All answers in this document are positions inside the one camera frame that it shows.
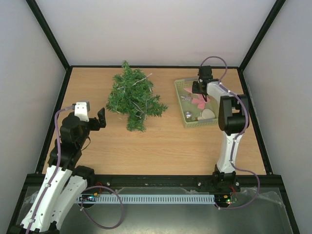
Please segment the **pink paper triangle ornament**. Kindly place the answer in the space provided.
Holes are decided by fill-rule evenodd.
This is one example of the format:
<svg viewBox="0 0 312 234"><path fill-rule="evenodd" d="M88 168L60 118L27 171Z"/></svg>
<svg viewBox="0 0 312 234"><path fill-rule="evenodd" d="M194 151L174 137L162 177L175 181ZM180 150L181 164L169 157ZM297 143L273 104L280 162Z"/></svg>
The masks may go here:
<svg viewBox="0 0 312 234"><path fill-rule="evenodd" d="M193 93L192 87L185 87L184 90L187 91L188 93L191 93L191 94Z"/></svg>

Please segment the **small green christmas tree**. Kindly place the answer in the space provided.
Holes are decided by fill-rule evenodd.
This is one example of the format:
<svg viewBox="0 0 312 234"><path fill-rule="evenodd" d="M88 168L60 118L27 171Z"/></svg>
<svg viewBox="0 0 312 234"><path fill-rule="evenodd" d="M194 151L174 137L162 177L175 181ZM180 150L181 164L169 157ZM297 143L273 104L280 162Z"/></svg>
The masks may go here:
<svg viewBox="0 0 312 234"><path fill-rule="evenodd" d="M154 84L141 69L122 63L122 73L113 76L113 87L108 96L106 109L127 116L126 129L145 132L147 117L161 117L168 106L153 93Z"/></svg>

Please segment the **clear led string lights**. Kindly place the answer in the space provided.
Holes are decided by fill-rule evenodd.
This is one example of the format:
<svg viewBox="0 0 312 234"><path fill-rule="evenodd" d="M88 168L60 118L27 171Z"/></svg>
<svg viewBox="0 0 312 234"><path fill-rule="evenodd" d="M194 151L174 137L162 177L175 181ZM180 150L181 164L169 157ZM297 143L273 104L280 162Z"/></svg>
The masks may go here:
<svg viewBox="0 0 312 234"><path fill-rule="evenodd" d="M144 74L134 70L130 73L123 73L114 77L113 109L120 114L134 114L139 118L146 119L147 102L151 96L151 83L148 77L151 74Z"/></svg>

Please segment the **light green plastic basket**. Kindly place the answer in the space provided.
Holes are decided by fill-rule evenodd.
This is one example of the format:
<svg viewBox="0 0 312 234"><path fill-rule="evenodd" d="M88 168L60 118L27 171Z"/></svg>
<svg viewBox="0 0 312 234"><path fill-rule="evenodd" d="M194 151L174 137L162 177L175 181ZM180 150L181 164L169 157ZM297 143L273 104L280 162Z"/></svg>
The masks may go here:
<svg viewBox="0 0 312 234"><path fill-rule="evenodd" d="M175 80L175 92L182 122L185 128L218 124L219 105L213 97L205 100L202 95L192 93L196 78Z"/></svg>

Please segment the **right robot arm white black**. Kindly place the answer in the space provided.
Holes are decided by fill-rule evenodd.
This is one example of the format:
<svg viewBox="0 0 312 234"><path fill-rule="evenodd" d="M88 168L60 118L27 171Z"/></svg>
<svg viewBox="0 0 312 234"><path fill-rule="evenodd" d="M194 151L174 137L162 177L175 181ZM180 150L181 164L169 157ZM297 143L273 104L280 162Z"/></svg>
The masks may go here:
<svg viewBox="0 0 312 234"><path fill-rule="evenodd" d="M214 79L210 66L199 67L198 81L193 82L192 93L204 99L212 97L219 105L218 125L223 133L223 141L212 174L212 187L223 191L235 185L238 146L249 126L248 98L230 91L220 79Z"/></svg>

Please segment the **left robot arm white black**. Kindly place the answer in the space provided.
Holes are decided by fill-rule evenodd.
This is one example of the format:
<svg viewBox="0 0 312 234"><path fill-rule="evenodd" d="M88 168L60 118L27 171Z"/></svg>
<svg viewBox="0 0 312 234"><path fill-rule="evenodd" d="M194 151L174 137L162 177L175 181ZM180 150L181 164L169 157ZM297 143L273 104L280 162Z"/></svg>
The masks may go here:
<svg viewBox="0 0 312 234"><path fill-rule="evenodd" d="M89 118L87 102L64 108L71 113L58 125L61 111L54 117L57 135L48 168L37 197L20 224L9 228L10 234L58 234L77 197L94 182L94 169L77 166L83 145L91 131L106 127L105 109Z"/></svg>

